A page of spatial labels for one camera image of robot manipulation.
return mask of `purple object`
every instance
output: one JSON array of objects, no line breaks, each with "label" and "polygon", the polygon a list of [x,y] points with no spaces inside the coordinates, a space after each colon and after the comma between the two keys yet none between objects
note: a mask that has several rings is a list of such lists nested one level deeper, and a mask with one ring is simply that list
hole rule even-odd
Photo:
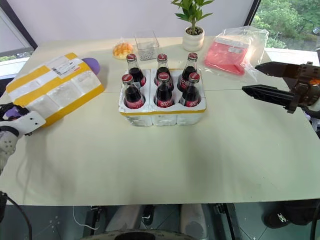
[{"label": "purple object", "polygon": [[92,72],[94,72],[95,75],[98,75],[98,73],[100,72],[100,64],[95,58],[86,57],[82,58],[82,61],[88,64],[88,66],[91,68]]},{"label": "purple object", "polygon": [[14,106],[13,108],[9,109],[6,111],[5,115],[10,118],[10,117],[20,117],[21,114],[18,112],[18,109]]}]

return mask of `clear glass container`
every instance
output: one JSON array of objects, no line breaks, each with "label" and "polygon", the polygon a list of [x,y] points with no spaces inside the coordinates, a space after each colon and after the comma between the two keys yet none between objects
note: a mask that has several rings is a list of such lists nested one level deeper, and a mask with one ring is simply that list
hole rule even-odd
[{"label": "clear glass container", "polygon": [[134,33],[134,38],[141,61],[156,59],[159,54],[159,42],[153,30]]}]

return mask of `black cable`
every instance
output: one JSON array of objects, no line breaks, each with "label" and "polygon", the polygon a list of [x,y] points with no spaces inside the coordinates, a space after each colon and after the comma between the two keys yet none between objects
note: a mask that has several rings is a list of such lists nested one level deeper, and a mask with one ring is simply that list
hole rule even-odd
[{"label": "black cable", "polygon": [[318,214],[320,211],[320,201],[318,205],[316,206],[312,218],[312,224],[311,224],[311,231],[310,231],[310,240],[315,240],[315,235],[316,235],[316,227],[317,227],[317,220],[318,220]]},{"label": "black cable", "polygon": [[30,223],[25,211],[15,201],[13,201],[8,195],[6,197],[9,200],[9,202],[11,202],[23,215],[23,217],[26,221],[26,224],[28,225],[28,229],[29,229],[29,239],[28,240],[32,240],[32,226],[31,226],[31,223]]}]

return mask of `potted plant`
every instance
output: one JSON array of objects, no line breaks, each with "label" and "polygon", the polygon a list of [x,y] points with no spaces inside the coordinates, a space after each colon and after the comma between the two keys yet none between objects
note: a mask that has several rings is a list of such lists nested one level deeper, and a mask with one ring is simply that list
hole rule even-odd
[{"label": "potted plant", "polygon": [[175,15],[184,21],[190,22],[191,26],[184,31],[182,46],[189,52],[196,52],[203,46],[205,39],[205,30],[196,23],[201,19],[210,16],[212,13],[203,14],[202,7],[212,3],[214,0],[173,0],[171,3],[182,8],[183,13]]}]

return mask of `white flower pot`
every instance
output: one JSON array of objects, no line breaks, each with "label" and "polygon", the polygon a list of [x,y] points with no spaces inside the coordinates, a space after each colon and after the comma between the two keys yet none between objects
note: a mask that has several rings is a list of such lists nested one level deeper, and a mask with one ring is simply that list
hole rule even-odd
[{"label": "white flower pot", "polygon": [[186,31],[189,27],[184,30],[184,35],[182,39],[182,46],[188,52],[197,52],[199,51],[205,39],[205,30],[202,28],[202,33],[200,35],[190,35]]}]

